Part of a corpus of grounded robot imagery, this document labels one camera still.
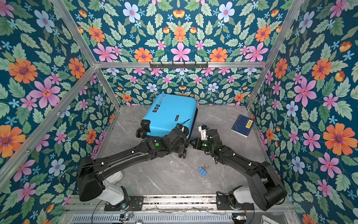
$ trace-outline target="white robot base segment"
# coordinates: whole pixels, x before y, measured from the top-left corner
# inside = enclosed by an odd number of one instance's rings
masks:
[[[182,152],[188,141],[194,149],[205,151],[216,162],[231,166],[247,178],[248,189],[238,188],[229,192],[229,202],[233,208],[247,202],[255,203],[266,211],[287,196],[286,189],[268,162],[259,163],[238,155],[222,144],[216,129],[209,129],[206,125],[199,127],[201,138],[194,140],[187,139],[180,128],[178,125],[163,137],[145,138],[137,146],[112,156],[83,158],[77,174],[80,201],[99,198],[118,206],[118,210],[125,209],[129,203],[125,188],[107,182],[106,178],[134,164]]]

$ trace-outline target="blue book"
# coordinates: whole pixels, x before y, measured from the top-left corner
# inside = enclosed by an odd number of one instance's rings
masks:
[[[231,130],[247,138],[254,123],[255,120],[240,114],[240,116],[236,119],[234,125],[232,126]]]

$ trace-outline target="blue binder clip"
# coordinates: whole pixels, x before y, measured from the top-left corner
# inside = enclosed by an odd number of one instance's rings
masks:
[[[208,168],[208,165],[204,165],[204,167],[202,168],[202,167],[199,167],[199,169],[198,169],[198,172],[201,174],[201,175],[203,175],[203,176],[205,176],[206,175],[206,168]]]

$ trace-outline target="marble floor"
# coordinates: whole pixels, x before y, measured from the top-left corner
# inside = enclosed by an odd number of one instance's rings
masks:
[[[101,149],[101,157],[127,150],[141,142],[142,139],[135,137],[135,132],[148,109],[149,106],[121,107],[109,141]],[[248,116],[245,107],[198,106],[192,138],[200,136],[198,126],[205,124],[218,129],[223,144],[238,154],[253,161],[265,161],[266,153],[254,129],[247,138],[231,130],[240,114]],[[207,174],[202,176],[198,168],[204,164],[209,167]],[[124,169],[123,179],[117,185],[123,185],[128,194],[214,194],[216,191],[228,192],[239,185],[247,186],[247,180],[233,168],[215,164],[211,156],[189,146],[186,159],[173,153]]]

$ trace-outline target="floral wallpaper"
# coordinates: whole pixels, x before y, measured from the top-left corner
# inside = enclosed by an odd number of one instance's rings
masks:
[[[160,93],[189,96],[197,104],[245,105],[261,73],[257,68],[103,70],[120,104],[151,104]]]
[[[291,3],[79,0],[71,13],[98,61],[262,61]]]
[[[1,167],[88,64],[48,1],[1,0],[0,36]]]
[[[0,223],[56,224],[78,194],[81,158],[94,157],[115,108],[95,75],[61,114],[0,194]],[[1,125],[0,130],[9,130]]]
[[[357,7],[307,1],[251,108],[304,224],[358,223]]]

